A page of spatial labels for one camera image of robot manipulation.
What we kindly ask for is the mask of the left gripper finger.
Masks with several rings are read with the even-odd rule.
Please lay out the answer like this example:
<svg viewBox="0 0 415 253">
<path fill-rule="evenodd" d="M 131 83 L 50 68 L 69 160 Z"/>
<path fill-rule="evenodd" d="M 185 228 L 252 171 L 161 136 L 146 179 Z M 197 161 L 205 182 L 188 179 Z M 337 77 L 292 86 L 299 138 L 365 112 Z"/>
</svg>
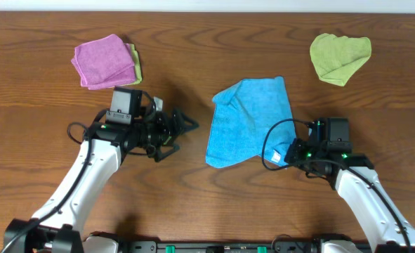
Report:
<svg viewBox="0 0 415 253">
<path fill-rule="evenodd" d="M 198 122 L 188 117 L 178 108 L 175 108 L 173 114 L 173 125 L 176 135 L 182 135 L 186 132 L 193 131 L 199 127 Z"/>
<path fill-rule="evenodd" d="M 167 157 L 169 157 L 170 155 L 176 153 L 179 150 L 180 150 L 180 147 L 177 144 L 173 144 L 170 147 L 170 149 L 167 150 L 167 151 L 165 151 L 165 152 L 162 152 L 161 148 L 158 147 L 156 149 L 156 153 L 155 153 L 155 156 L 154 156 L 154 160 L 155 160 L 155 162 L 161 162 L 162 160 L 165 160 Z"/>
</svg>

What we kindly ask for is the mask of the blue microfiber cloth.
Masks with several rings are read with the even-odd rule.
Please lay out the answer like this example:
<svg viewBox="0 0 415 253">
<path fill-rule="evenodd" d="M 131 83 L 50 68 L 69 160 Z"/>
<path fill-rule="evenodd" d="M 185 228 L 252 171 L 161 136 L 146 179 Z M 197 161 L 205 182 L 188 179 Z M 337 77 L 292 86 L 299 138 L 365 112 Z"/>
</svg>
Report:
<svg viewBox="0 0 415 253">
<path fill-rule="evenodd" d="M 283 166 L 296 137 L 284 78 L 243 79 L 212 98 L 206 163 L 217 169 L 260 156 Z"/>
</svg>

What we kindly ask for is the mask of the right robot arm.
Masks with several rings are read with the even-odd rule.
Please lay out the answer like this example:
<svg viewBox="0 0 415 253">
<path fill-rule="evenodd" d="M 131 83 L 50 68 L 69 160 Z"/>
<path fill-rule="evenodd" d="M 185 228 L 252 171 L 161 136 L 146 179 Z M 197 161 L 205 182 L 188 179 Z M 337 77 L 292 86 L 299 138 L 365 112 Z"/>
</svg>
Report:
<svg viewBox="0 0 415 253">
<path fill-rule="evenodd" d="M 415 252 L 415 228 L 383 189 L 374 165 L 354 153 L 346 118 L 304 122 L 308 139 L 295 138 L 284 161 L 319 177 L 349 206 L 373 252 Z"/>
</svg>

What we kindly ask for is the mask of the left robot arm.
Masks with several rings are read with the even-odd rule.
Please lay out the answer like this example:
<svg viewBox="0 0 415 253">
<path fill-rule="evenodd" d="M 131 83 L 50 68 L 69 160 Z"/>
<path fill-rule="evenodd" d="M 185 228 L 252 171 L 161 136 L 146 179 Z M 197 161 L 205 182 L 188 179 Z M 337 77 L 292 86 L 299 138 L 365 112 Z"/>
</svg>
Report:
<svg viewBox="0 0 415 253">
<path fill-rule="evenodd" d="M 147 92 L 116 87 L 111 106 L 83 128 L 74 164 L 46 203 L 29 221 L 13 219 L 3 252 L 131 252 L 130 243 L 109 233 L 82 239 L 84 224 L 110 177 L 137 148 L 160 162 L 178 151 L 175 140 L 198 123 Z"/>
</svg>

